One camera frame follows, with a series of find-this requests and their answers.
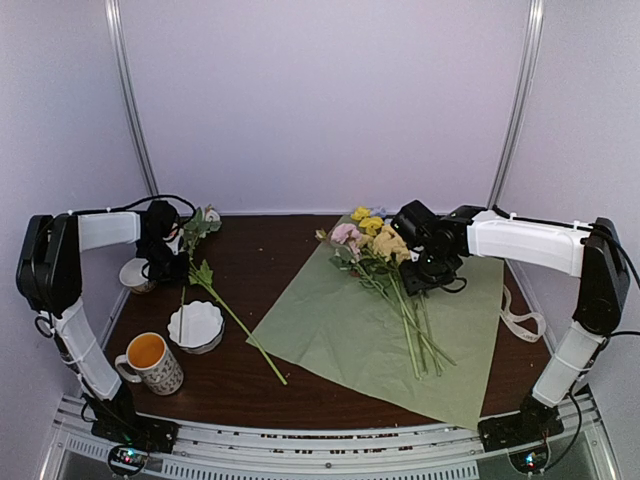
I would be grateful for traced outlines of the peach blossom stem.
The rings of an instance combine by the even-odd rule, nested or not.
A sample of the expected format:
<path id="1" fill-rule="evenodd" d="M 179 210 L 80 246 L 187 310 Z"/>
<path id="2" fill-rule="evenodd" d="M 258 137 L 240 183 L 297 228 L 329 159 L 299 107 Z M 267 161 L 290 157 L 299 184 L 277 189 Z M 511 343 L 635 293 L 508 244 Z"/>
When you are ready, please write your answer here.
<path id="1" fill-rule="evenodd" d="M 287 386 L 288 381 L 285 376 L 278 369 L 274 361 L 266 352 L 262 344 L 255 337 L 255 335 L 249 330 L 245 323 L 236 315 L 231 307 L 224 301 L 222 296 L 215 290 L 213 284 L 214 272 L 209 266 L 206 260 L 202 260 L 199 265 L 196 265 L 194 260 L 189 261 L 189 273 L 188 280 L 190 285 L 197 285 L 202 287 L 215 302 L 233 319 L 236 325 L 243 331 L 250 343 L 258 349 L 259 353 L 269 365 L 273 373 L 276 375 L 282 385 Z"/>

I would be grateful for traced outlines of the cream yellow rose spray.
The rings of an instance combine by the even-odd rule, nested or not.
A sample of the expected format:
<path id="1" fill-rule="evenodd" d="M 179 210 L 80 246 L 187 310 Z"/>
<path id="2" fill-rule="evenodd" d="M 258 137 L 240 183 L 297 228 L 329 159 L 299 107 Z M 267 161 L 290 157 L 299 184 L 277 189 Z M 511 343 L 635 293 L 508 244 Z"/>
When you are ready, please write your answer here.
<path id="1" fill-rule="evenodd" d="M 428 373 L 422 330 L 416 309 L 410 302 L 401 278 L 400 266 L 410 259 L 405 242 L 389 225 L 383 225 L 375 236 L 367 229 L 361 247 L 368 285 L 374 288 L 399 316 L 407 344 L 413 374 L 421 380 Z"/>

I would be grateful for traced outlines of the pink rose stem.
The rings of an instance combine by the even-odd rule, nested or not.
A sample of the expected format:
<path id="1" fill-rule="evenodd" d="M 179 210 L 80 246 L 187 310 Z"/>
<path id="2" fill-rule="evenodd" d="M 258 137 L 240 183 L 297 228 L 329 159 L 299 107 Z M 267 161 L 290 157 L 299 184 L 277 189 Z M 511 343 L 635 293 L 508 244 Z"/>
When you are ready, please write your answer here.
<path id="1" fill-rule="evenodd" d="M 420 294 L 413 300 L 406 292 L 400 267 L 411 264 L 411 252 L 390 226 L 373 232 L 343 222 L 329 232 L 318 230 L 316 239 L 333 249 L 330 262 L 336 268 L 379 295 L 400 318 L 416 378 L 422 378 L 430 370 L 440 376 L 447 364 L 456 364 L 434 339 L 426 296 Z"/>
<path id="2" fill-rule="evenodd" d="M 182 252 L 187 252 L 189 261 L 194 259 L 199 244 L 211 233 L 217 232 L 221 227 L 220 215 L 209 205 L 205 208 L 198 207 L 194 216 L 186 222 L 182 228 L 184 244 Z M 186 287 L 182 288 L 181 306 L 186 305 Z"/>

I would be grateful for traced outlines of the blue flower stem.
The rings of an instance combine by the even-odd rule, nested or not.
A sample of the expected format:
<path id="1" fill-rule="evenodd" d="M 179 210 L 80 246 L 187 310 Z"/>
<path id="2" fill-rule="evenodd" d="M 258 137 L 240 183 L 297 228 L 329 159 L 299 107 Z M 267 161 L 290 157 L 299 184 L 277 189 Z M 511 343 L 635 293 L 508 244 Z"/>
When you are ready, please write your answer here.
<path id="1" fill-rule="evenodd" d="M 371 216 L 372 217 L 387 218 L 387 217 L 390 216 L 390 213 L 387 211 L 386 208 L 384 208 L 382 206 L 377 206 L 377 207 L 374 207 L 371 210 Z"/>

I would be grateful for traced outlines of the pink and green wrapping paper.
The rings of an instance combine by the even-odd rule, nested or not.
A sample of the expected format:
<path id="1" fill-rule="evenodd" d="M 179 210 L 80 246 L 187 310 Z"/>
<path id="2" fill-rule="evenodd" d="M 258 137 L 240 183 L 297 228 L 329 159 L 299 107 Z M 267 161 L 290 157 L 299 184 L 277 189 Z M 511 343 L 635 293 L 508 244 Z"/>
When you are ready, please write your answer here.
<path id="1" fill-rule="evenodd" d="M 381 295 L 332 262 L 321 243 L 253 331 L 272 357 L 425 417 L 474 429 L 494 356 L 504 264 L 471 257 L 459 293 L 431 291 L 418 332 L 400 317 L 392 286 Z"/>

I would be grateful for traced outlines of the yellow flower stem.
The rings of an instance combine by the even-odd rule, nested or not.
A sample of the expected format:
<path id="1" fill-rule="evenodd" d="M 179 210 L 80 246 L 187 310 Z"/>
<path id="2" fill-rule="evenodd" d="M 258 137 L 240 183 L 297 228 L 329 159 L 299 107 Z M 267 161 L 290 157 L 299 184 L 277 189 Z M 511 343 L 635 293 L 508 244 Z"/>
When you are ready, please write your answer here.
<path id="1" fill-rule="evenodd" d="M 368 275 L 364 271 L 364 263 L 363 263 L 363 256 L 362 256 L 363 248 L 361 247 L 361 244 L 362 244 L 362 241 L 364 240 L 367 229 L 373 229 L 373 232 L 370 233 L 370 236 L 375 236 L 383 225 L 391 226 L 391 222 L 385 218 L 372 217 L 371 209 L 368 209 L 365 207 L 356 208 L 356 210 L 351 214 L 351 219 L 356 223 L 356 230 L 359 232 L 358 237 L 352 236 L 350 238 L 351 244 L 358 249 L 358 253 L 356 254 L 356 257 L 354 258 L 354 260 L 352 261 L 352 264 L 353 264 L 352 271 L 359 277 L 360 282 L 363 284 L 364 287 L 378 293 L 374 288 L 371 288 L 368 285 L 368 282 L 367 282 Z M 429 323 L 428 315 L 426 311 L 426 298 L 423 294 L 421 294 L 418 296 L 416 300 L 412 300 L 410 298 L 409 300 L 416 309 L 416 319 L 422 330 L 421 340 L 425 344 L 424 351 L 426 353 L 426 363 L 428 366 L 428 373 L 433 372 L 435 373 L 436 376 L 441 376 L 444 373 L 443 361 L 446 359 L 446 356 L 441 352 L 439 347 L 436 346 L 435 341 L 433 339 L 431 325 Z"/>

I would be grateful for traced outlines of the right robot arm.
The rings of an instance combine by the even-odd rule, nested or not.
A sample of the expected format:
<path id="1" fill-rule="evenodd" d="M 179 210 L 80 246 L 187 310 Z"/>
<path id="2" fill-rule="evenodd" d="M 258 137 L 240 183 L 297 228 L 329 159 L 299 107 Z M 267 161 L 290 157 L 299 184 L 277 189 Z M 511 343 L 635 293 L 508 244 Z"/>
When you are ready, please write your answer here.
<path id="1" fill-rule="evenodd" d="M 519 440 L 535 440 L 553 409 L 618 328 L 629 287 L 639 275 L 613 222 L 562 223 L 463 205 L 446 215 L 414 200 L 392 218 L 392 229 L 416 260 L 402 263 L 409 294 L 446 289 L 466 257 L 495 257 L 542 266 L 579 279 L 572 324 L 513 419 Z"/>

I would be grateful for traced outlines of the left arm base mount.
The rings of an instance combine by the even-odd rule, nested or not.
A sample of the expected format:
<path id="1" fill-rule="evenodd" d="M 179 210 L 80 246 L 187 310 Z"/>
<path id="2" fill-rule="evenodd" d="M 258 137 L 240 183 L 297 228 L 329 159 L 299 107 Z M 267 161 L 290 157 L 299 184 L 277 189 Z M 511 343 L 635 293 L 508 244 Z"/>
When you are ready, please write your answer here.
<path id="1" fill-rule="evenodd" d="M 171 453 L 178 431 L 175 422 L 145 416 L 139 418 L 137 428 L 112 418 L 96 419 L 91 427 L 94 436 L 115 443 L 107 453 L 107 466 L 123 478 L 141 473 L 152 453 Z"/>

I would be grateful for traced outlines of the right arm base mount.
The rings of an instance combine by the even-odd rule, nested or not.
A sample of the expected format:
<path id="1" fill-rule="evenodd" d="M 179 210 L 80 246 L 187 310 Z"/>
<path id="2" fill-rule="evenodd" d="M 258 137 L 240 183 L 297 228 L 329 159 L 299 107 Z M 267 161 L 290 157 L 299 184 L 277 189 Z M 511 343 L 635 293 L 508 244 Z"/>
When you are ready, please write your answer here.
<path id="1" fill-rule="evenodd" d="M 522 474 L 542 473 L 551 464 L 548 440 L 564 432 L 561 420 L 542 425 L 524 420 L 522 413 L 491 417 L 478 424 L 485 452 L 505 450 L 511 466 Z"/>

